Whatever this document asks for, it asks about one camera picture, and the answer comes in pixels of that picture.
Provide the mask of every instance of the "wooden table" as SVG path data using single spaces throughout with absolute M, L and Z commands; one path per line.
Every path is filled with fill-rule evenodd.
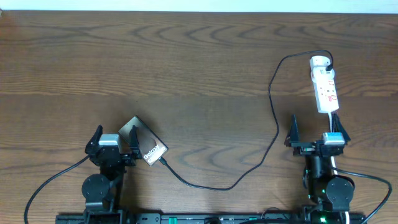
M 328 49 L 339 115 L 352 138 L 338 167 L 398 186 L 398 16 L 168 12 L 4 12 L 0 19 L 0 223 L 22 223 L 50 176 L 85 156 L 97 125 L 116 133 L 135 114 L 168 145 L 184 178 L 227 187 L 274 137 L 267 88 L 282 57 Z M 263 166 L 229 192 L 189 188 L 162 164 L 128 168 L 122 204 L 134 211 L 262 212 L 307 203 L 304 159 L 284 146 L 290 115 L 304 139 L 328 128 L 310 56 L 288 59 L 272 87 L 280 134 Z M 34 200 L 30 223 L 82 212 L 91 162 Z M 384 184 L 353 177 L 351 210 L 369 213 Z M 398 196 L 371 223 L 396 223 Z

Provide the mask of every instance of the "white wire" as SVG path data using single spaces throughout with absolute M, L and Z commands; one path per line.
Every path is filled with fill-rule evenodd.
M 330 132 L 333 132 L 331 113 L 328 113 L 328 116 L 329 116 Z M 330 161 L 331 161 L 331 166 L 333 168 L 336 168 L 336 161 L 334 156 L 330 157 Z M 349 213 L 345 212 L 345 215 L 346 215 L 346 224 L 349 224 Z

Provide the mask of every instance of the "white wall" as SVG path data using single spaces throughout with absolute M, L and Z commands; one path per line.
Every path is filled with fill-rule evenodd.
M 398 0 L 0 0 L 3 10 L 398 13 Z

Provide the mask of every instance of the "power strip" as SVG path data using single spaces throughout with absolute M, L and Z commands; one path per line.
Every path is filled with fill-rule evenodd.
M 330 59 L 325 56 L 314 56 L 310 60 L 311 79 L 319 113 L 331 113 L 338 109 L 335 71 L 333 69 L 327 71 L 328 65 Z

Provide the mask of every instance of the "white plug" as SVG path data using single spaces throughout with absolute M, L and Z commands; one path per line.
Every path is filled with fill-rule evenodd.
M 324 56 L 314 56 L 310 60 L 311 79 L 315 90 L 315 98 L 319 113 L 331 113 L 338 109 L 335 87 L 335 71 L 326 71 L 330 59 Z

